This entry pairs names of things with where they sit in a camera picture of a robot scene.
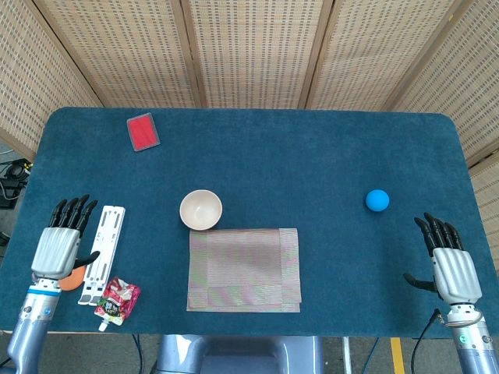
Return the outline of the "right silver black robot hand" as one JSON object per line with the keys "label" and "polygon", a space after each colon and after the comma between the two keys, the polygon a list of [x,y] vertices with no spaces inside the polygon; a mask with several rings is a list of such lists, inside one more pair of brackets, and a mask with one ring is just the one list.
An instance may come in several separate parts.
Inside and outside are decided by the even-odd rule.
{"label": "right silver black robot hand", "polygon": [[414,288],[436,293],[449,305],[475,304],[483,294],[476,268],[454,226],[429,213],[414,219],[420,229],[433,268],[432,280],[417,280],[404,273]]}

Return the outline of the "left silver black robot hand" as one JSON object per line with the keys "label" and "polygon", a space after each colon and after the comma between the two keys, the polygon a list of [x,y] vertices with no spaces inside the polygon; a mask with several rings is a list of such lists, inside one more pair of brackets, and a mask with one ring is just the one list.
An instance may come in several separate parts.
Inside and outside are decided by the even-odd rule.
{"label": "left silver black robot hand", "polygon": [[71,200],[63,199],[54,208],[48,226],[37,243],[31,264],[32,279],[59,281],[79,267],[92,264],[100,256],[96,251],[79,258],[81,238],[97,201],[86,194]]}

